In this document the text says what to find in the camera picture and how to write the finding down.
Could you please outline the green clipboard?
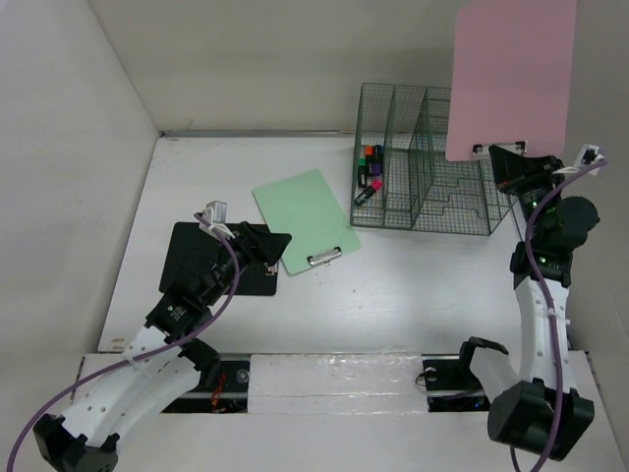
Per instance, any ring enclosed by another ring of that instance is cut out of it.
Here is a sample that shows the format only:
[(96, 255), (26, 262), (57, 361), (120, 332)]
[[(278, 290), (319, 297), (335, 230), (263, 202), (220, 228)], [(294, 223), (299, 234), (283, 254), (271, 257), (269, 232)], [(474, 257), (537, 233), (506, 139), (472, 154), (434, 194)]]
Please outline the green clipboard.
[(361, 242), (318, 169), (253, 189), (262, 217), (273, 233), (291, 242), (282, 262), (291, 275), (361, 249)]

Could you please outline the pink clipboard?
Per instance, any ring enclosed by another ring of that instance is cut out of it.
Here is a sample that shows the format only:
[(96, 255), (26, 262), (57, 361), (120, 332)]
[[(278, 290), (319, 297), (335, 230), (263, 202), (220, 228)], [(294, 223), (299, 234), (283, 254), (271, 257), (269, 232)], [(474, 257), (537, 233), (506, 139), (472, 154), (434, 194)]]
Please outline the pink clipboard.
[(445, 156), (524, 141), (528, 156), (565, 148), (577, 4), (473, 1), (456, 18)]

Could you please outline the green highlighter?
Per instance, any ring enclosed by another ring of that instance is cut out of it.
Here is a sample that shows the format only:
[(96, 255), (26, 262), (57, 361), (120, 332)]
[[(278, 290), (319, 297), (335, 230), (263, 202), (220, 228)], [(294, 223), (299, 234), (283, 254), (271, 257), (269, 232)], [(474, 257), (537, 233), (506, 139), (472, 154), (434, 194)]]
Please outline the green highlighter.
[(364, 156), (359, 158), (358, 187), (364, 189), (368, 186), (368, 162)]

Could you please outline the blue highlighter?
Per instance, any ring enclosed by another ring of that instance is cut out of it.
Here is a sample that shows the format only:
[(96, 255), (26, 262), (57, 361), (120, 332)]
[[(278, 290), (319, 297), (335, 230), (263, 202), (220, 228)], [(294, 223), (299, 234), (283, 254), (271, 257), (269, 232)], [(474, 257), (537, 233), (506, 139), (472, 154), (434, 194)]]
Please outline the blue highlighter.
[(384, 160), (384, 146), (374, 146), (374, 157), (378, 160), (378, 161), (383, 161)]

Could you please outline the purple highlighter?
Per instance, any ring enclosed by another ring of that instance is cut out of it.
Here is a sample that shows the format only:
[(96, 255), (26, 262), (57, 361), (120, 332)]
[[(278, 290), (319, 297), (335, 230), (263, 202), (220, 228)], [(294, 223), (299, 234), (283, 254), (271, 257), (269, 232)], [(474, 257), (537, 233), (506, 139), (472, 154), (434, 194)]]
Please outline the purple highlighter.
[(371, 163), (371, 176), (372, 177), (380, 177), (383, 172), (383, 162), (381, 159), (376, 158), (372, 160)]

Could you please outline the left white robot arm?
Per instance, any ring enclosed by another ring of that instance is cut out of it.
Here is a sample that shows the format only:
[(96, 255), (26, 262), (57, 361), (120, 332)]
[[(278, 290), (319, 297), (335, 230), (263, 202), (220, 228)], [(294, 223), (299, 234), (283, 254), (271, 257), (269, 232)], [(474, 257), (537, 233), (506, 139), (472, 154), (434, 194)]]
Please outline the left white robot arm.
[(181, 394), (218, 381), (221, 356), (200, 340), (230, 302), (249, 269), (274, 266), (292, 237), (247, 221), (232, 226), (201, 221), (206, 245), (181, 259), (162, 297), (116, 366), (94, 375), (95, 385), (59, 415), (42, 413), (32, 432), (42, 458), (56, 471), (111, 471), (126, 436)]

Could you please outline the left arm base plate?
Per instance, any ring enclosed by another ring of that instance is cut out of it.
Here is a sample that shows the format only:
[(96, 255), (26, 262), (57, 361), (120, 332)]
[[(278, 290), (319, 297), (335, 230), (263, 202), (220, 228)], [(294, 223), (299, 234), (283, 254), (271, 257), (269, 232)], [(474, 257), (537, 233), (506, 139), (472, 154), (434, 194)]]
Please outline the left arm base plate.
[(248, 411), (250, 357), (227, 357), (212, 383), (200, 383), (171, 402), (163, 413), (239, 414)]

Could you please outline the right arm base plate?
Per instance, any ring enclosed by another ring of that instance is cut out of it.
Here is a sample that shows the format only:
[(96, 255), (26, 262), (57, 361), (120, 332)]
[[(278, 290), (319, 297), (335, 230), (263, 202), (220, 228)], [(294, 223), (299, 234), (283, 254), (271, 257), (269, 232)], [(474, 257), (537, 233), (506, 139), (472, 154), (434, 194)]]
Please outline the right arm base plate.
[(416, 384), (425, 389), (429, 413), (487, 412), (480, 381), (464, 371), (456, 356), (432, 356), (422, 360)]

